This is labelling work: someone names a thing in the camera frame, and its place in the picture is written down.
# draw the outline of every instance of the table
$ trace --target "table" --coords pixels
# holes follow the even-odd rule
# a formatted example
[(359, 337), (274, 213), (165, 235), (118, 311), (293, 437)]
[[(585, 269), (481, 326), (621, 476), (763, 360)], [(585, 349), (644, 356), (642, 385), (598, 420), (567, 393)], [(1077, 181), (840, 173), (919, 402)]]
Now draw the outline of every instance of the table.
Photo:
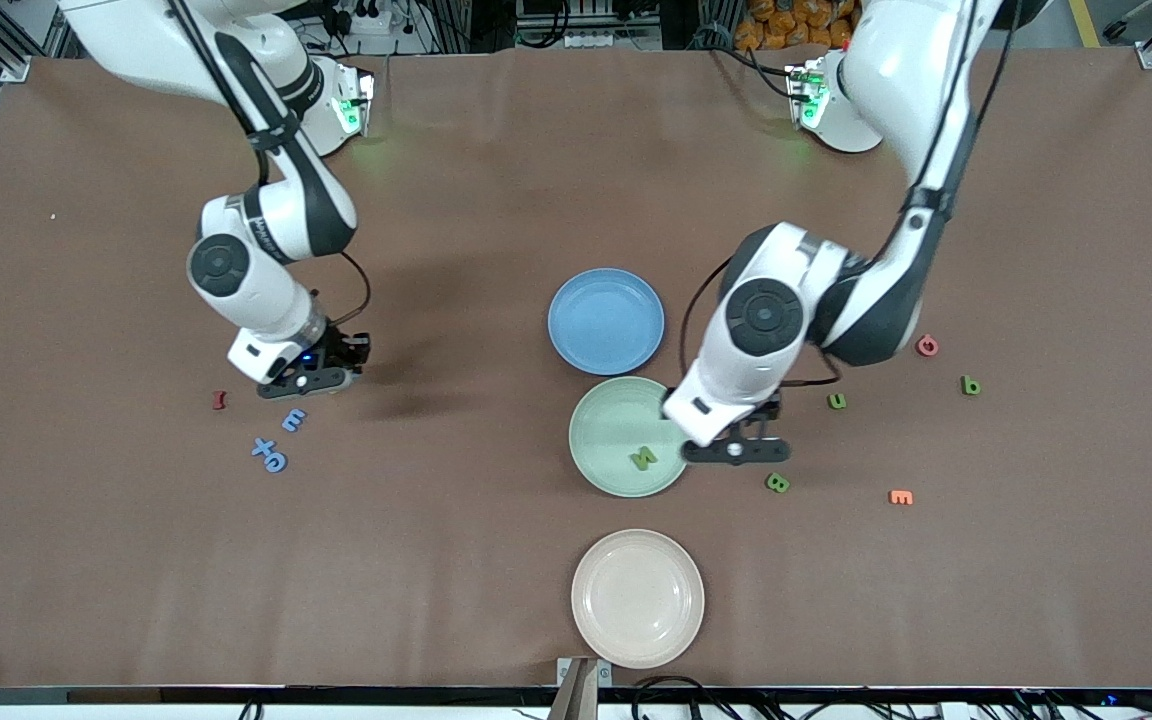
[[(598, 379), (550, 348), (552, 293), (647, 279), (668, 331), (641, 374), (676, 382), (708, 270), (780, 219), (876, 251), (895, 156), (824, 150), (707, 54), (371, 67), (372, 137), (329, 167), (376, 350), (296, 434), (185, 281), (202, 203), (253, 177), (227, 111), (88, 61), (3, 88), (0, 685), (553, 682), (585, 650), (573, 569), (630, 526), (698, 562), (704, 627), (668, 670), (703, 682), (1152, 684), (1152, 73), (1130, 50), (1011, 56), (925, 295), (940, 355), (788, 393), (790, 492), (690, 468), (634, 501), (568, 457)], [(329, 313), (361, 293), (340, 259), (294, 273)]]

